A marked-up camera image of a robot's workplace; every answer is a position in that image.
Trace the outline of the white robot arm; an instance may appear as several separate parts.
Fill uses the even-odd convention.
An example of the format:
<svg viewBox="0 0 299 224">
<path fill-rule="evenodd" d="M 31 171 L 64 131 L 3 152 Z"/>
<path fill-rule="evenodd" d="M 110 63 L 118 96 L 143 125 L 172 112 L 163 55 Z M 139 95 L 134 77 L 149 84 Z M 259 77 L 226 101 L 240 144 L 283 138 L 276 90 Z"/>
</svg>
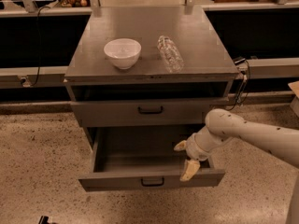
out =
<svg viewBox="0 0 299 224">
<path fill-rule="evenodd" d="M 243 140 L 272 156 L 299 168 L 299 131 L 251 122 L 225 109 L 212 109 L 206 114 L 205 126 L 174 147 L 185 151 L 187 158 L 180 176 L 181 182 L 192 179 L 214 149 L 233 138 Z"/>
</svg>

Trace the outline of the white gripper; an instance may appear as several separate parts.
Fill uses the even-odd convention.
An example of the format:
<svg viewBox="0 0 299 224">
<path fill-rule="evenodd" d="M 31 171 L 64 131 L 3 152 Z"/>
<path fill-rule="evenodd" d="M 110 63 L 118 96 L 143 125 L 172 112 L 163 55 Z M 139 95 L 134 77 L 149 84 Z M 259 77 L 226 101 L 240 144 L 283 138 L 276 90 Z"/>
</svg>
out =
<svg viewBox="0 0 299 224">
<path fill-rule="evenodd" d="M 210 156 L 212 148 L 211 136 L 209 133 L 193 133 L 187 141 L 182 140 L 174 146 L 175 151 L 183 151 L 190 160 L 184 162 L 184 169 L 180 176 L 181 182 L 191 180 L 200 169 L 200 162 L 205 161 Z"/>
</svg>

